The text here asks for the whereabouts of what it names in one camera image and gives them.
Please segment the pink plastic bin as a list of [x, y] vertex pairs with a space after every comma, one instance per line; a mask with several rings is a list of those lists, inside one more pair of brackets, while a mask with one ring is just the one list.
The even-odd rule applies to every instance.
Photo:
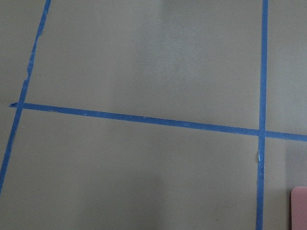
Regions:
[[303, 186], [291, 191], [291, 228], [307, 230], [307, 188]]

